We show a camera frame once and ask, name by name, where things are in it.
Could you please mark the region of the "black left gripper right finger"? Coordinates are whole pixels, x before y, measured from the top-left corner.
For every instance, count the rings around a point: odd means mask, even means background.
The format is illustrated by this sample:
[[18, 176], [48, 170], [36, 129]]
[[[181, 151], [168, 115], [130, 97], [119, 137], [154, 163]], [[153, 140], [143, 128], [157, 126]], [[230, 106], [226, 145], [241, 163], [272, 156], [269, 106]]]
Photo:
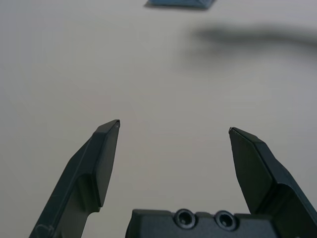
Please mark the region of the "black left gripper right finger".
[[252, 215], [266, 215], [282, 238], [315, 238], [317, 212], [267, 144], [236, 127], [229, 130], [237, 180]]

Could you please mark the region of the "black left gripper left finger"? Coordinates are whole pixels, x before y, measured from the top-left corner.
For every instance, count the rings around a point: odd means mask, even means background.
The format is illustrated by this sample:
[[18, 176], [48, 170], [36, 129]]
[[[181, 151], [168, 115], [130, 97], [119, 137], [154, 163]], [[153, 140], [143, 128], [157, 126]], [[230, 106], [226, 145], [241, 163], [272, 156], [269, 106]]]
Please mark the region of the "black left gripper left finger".
[[103, 207], [116, 152], [120, 121], [100, 125], [71, 157], [30, 237], [80, 238], [90, 214]]

